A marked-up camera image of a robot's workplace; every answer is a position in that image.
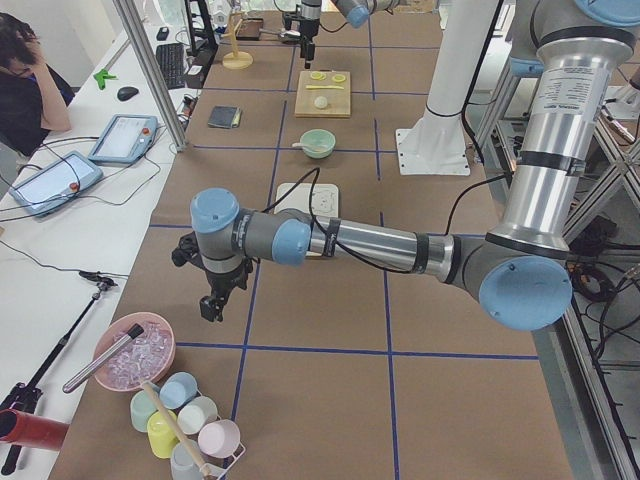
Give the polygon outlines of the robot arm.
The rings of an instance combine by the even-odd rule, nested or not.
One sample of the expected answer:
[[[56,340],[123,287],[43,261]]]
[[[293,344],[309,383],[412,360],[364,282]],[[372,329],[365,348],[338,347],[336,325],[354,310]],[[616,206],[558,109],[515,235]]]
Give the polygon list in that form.
[[[354,28],[362,26],[377,11],[392,12],[399,1],[393,0],[340,0],[332,1],[346,23]],[[292,20],[298,22],[301,58],[304,68],[310,69],[315,56],[314,37],[320,30],[321,1],[299,1]]]
[[[467,291],[495,321],[537,330],[572,298],[563,237],[606,89],[639,37],[635,1],[522,1],[512,58],[542,69],[504,214],[484,238],[404,232],[311,212],[242,208],[223,188],[190,205],[195,262],[211,287],[202,315],[217,321],[256,259],[302,263],[345,253],[382,269],[428,274]]]

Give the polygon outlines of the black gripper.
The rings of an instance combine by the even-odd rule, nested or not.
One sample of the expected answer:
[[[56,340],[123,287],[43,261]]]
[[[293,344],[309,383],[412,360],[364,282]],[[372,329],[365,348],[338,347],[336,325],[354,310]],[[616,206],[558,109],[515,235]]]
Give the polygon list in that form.
[[[319,30],[321,3],[320,2],[300,2],[298,5],[299,31],[303,39],[301,42],[301,58],[304,68],[310,68],[310,61],[315,58],[315,44],[311,41]]]
[[[247,282],[253,272],[253,261],[243,259],[233,270],[223,273],[206,271],[206,278],[211,288],[211,295],[204,296],[199,301],[200,314],[205,320],[222,322],[224,308],[235,288],[247,289]]]

